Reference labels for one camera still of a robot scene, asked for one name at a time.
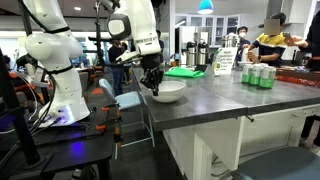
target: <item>counter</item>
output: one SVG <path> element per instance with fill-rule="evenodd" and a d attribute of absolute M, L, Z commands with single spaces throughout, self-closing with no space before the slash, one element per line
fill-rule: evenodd
<path fill-rule="evenodd" d="M 143 71 L 133 69 L 140 81 Z M 276 81 L 273 89 L 241 83 L 242 73 L 201 78 L 164 76 L 186 84 L 184 96 L 161 104 L 142 84 L 156 131 L 189 180 L 212 180 L 211 173 L 236 170 L 250 158 L 271 150 L 298 146 L 305 118 L 320 112 L 320 88 Z M 212 159 L 217 161 L 213 166 Z"/>
<path fill-rule="evenodd" d="M 139 83 L 156 131 L 320 104 L 320 88 L 276 81 L 273 89 L 262 89 L 241 83 L 242 72 L 214 77 L 210 70 L 201 78 L 164 76 L 163 81 L 187 86 L 183 97 L 169 104 L 153 100 L 151 91 Z M 140 68 L 133 73 L 137 80 L 143 76 Z"/>

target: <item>blue light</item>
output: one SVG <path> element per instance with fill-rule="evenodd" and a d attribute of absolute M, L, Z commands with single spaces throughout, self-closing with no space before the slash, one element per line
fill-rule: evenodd
<path fill-rule="evenodd" d="M 211 0 L 202 0 L 199 6 L 199 14 L 211 14 L 213 12 L 213 4 Z"/>

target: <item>paper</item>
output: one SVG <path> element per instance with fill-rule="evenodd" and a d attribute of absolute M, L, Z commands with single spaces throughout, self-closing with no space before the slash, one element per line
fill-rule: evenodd
<path fill-rule="evenodd" d="M 237 47 L 219 48 L 219 50 L 221 51 L 217 55 L 217 60 L 216 60 L 217 62 L 221 63 L 221 66 L 219 68 L 219 73 L 221 75 L 231 74 L 233 63 L 238 52 L 238 48 Z"/>

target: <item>metal thermos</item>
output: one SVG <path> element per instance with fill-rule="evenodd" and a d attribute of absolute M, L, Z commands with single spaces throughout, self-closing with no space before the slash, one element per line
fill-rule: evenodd
<path fill-rule="evenodd" d="M 187 43 L 187 66 L 195 66 L 197 55 L 197 45 L 194 42 Z"/>
<path fill-rule="evenodd" d="M 198 44 L 198 65 L 205 65 L 208 57 L 208 45 L 205 42 Z"/>

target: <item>person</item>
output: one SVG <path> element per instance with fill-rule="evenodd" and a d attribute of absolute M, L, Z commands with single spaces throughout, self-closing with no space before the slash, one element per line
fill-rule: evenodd
<path fill-rule="evenodd" d="M 159 39 L 159 44 L 160 44 L 160 48 L 161 48 L 161 52 L 159 52 L 159 56 L 160 56 L 160 63 L 163 63 L 163 49 L 164 49 L 164 42 L 162 40 L 160 40 L 161 38 L 161 31 L 157 30 L 157 34 L 158 34 L 158 39 Z"/>
<path fill-rule="evenodd" d="M 115 63 L 117 58 L 121 56 L 120 41 L 114 40 L 112 47 L 108 51 L 110 63 Z M 113 89 L 116 96 L 123 94 L 122 79 L 123 79 L 123 64 L 112 65 L 113 74 Z"/>
<path fill-rule="evenodd" d="M 280 31 L 282 31 L 283 24 L 286 21 L 286 15 L 284 13 L 276 13 L 273 14 L 270 19 L 279 19 Z M 243 45 L 243 48 L 249 48 L 248 59 L 250 61 L 253 61 L 254 63 L 266 63 L 269 66 L 280 67 L 282 62 L 281 56 L 287 47 L 284 39 L 285 37 L 283 36 L 282 32 L 279 35 L 266 35 L 262 33 L 251 45 Z M 259 55 L 256 55 L 252 50 L 258 47 Z"/>
<path fill-rule="evenodd" d="M 237 34 L 240 36 L 240 45 L 239 45 L 239 48 L 238 48 L 238 53 L 237 53 L 237 56 L 236 56 L 236 61 L 239 62 L 241 61 L 241 58 L 242 58 L 242 50 L 243 50 L 243 45 L 245 44 L 250 44 L 251 42 L 246 40 L 244 37 L 247 35 L 248 33 L 248 28 L 246 26 L 242 26 L 242 27 L 239 27 L 237 29 Z"/>
<path fill-rule="evenodd" d="M 123 53 L 128 53 L 129 50 L 128 50 L 128 45 L 125 43 L 125 42 L 122 42 L 121 43 L 121 50 Z M 131 80 L 130 80 L 130 67 L 131 67 L 131 63 L 126 63 L 123 65 L 123 71 L 124 71 L 124 81 L 125 81 L 125 84 L 128 85 Z"/>
<path fill-rule="evenodd" d="M 285 38 L 285 42 L 288 46 L 298 46 L 301 51 L 311 52 L 311 59 L 309 60 L 307 67 L 310 71 L 320 71 L 320 10 L 313 17 L 307 39 L 303 40 L 297 36 L 288 36 Z M 315 120 L 320 120 L 319 116 L 309 116 L 306 118 L 300 144 L 305 145 L 308 141 L 310 131 L 312 129 Z M 313 140 L 313 144 L 310 151 L 320 156 L 320 127 L 317 137 Z"/>

